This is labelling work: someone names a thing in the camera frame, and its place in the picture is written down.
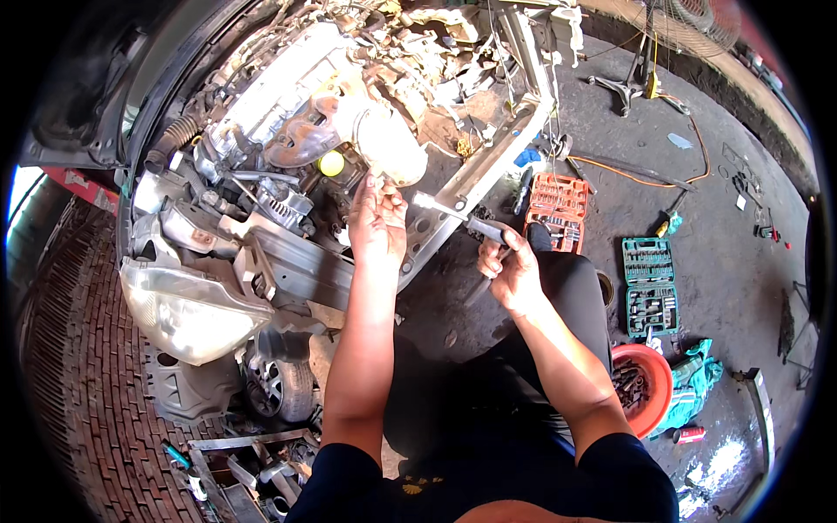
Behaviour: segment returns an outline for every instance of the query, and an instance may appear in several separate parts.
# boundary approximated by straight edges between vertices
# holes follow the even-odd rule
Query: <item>toolbox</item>
[[[538,172],[532,178],[524,233],[529,223],[542,223],[552,237],[553,251],[581,254],[588,190],[584,180]]]
[[[680,326],[675,266],[667,238],[622,238],[622,263],[628,290],[628,336],[672,334]]]

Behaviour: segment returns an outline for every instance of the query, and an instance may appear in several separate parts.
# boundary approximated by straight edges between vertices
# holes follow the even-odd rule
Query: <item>red plastic basin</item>
[[[614,367],[620,361],[630,358],[639,365],[648,383],[648,401],[640,400],[633,407],[625,410],[628,424],[634,430],[636,437],[642,439],[657,428],[669,408],[671,391],[674,387],[671,367],[661,354],[639,343],[620,345],[611,353],[614,358]]]

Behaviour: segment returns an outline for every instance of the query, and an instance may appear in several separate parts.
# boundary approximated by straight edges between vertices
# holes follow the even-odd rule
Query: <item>green socket set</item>
[[[622,238],[622,264],[628,291],[628,336],[673,334],[680,326],[675,266],[667,238]]]

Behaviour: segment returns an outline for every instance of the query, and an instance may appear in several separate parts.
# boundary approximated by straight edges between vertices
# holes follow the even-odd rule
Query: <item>person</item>
[[[610,381],[592,264],[511,228],[477,262],[516,331],[465,364],[393,336],[407,203],[367,177],[349,219],[355,273],[326,387],[321,450],[286,521],[676,521],[674,487]],[[383,478],[382,436],[408,459]]]

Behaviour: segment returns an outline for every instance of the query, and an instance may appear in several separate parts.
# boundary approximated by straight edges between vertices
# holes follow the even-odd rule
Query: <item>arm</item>
[[[358,447],[381,466],[383,410],[393,380],[393,317],[398,266],[407,248],[407,203],[367,177],[349,215],[355,273],[346,324],[326,386],[322,444]]]
[[[515,253],[506,265],[499,244],[480,246],[480,272],[493,278],[491,293],[509,310],[535,360],[549,403],[567,420],[576,463],[587,448],[611,433],[633,434],[610,376],[598,358],[570,332],[541,289],[537,260],[529,243],[507,229]]]

